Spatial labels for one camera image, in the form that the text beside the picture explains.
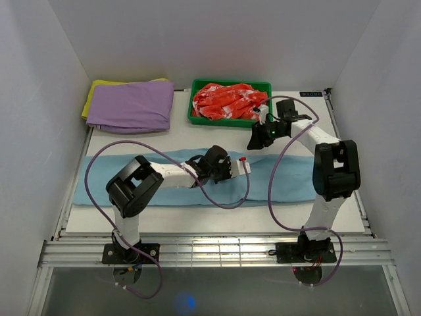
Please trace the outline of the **light blue trousers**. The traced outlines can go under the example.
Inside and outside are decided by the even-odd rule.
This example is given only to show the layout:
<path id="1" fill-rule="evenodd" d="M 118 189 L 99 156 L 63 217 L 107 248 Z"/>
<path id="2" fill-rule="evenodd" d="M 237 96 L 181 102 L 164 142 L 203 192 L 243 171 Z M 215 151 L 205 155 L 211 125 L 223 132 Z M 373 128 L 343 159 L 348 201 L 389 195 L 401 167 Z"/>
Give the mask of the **light blue trousers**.
<path id="1" fill-rule="evenodd" d="M 134 155 L 100 155 L 89 166 L 91 157 L 85 157 L 73 203 L 101 207 L 110 206 L 106 185 L 123 169 Z M 210 205 L 235 205 L 246 198 L 245 206 L 262 205 L 269 199 L 276 203 L 301 203 L 312 201 L 316 192 L 312 184 L 313 158 L 296 155 L 247 155 L 251 173 L 218 184 L 208 182 L 205 188 L 160 189 L 150 201 L 151 206 L 181 207 Z"/>

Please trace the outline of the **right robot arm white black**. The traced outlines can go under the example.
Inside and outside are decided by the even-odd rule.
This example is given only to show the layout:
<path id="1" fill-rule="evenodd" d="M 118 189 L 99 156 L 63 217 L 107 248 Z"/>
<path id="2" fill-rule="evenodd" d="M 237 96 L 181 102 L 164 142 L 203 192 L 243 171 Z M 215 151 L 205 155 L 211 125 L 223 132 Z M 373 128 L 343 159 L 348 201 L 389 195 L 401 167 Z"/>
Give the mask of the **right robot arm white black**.
<path id="1" fill-rule="evenodd" d="M 252 125 L 247 149 L 260 150 L 283 137 L 299 141 L 314 157 L 312 184 L 316 198 L 308 220 L 296 230 L 297 241 L 278 243 L 271 254 L 278 263 L 335 263 L 332 225 L 345 200 L 360 187 L 357 145 L 317 127 L 318 115 L 299 113 L 295 108 L 297 99 L 280 95 L 278 100 L 276 116 L 270 114 L 265 103 L 253 109 L 259 119 Z"/>

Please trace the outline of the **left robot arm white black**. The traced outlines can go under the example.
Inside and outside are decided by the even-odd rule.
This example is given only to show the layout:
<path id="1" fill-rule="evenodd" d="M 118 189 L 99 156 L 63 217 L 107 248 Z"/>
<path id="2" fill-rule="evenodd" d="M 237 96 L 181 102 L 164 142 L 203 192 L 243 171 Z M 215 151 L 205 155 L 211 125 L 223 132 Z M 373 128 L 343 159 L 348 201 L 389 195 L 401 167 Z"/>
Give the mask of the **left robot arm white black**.
<path id="1" fill-rule="evenodd" d="M 196 188 L 210 180 L 217 183 L 232 176 L 232 160 L 217 145 L 180 166 L 152 163 L 138 155 L 106 185 L 116 225 L 112 233 L 114 252 L 125 263 L 139 257 L 139 214 L 158 190 Z"/>

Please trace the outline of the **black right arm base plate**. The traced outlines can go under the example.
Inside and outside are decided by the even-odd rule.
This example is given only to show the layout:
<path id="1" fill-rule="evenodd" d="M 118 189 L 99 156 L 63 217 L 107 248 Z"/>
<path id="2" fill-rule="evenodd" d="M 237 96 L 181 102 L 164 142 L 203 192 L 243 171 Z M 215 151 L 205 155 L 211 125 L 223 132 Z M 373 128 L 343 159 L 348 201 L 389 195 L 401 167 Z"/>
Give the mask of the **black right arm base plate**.
<path id="1" fill-rule="evenodd" d="M 321 259 L 322 263 L 336 263 L 337 256 L 334 245 L 330 242 L 321 248 L 301 249 L 298 243 L 280 242 L 275 244 L 275 256 L 278 263 L 314 263 Z"/>

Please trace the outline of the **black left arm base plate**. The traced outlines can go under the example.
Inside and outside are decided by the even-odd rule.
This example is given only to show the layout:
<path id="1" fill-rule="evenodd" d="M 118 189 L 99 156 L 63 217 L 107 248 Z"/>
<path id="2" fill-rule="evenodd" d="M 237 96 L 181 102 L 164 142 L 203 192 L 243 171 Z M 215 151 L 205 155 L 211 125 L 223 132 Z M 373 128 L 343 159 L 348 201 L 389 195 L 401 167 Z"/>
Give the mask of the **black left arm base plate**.
<path id="1" fill-rule="evenodd" d="M 155 261 L 159 260 L 160 244 L 139 242 L 135 244 L 134 247 L 146 253 Z M 103 249 L 101 262 L 102 264 L 108 265 L 134 265 L 137 263 L 153 264 L 149 257 L 145 257 L 131 248 L 124 249 L 119 244 L 106 244 Z"/>

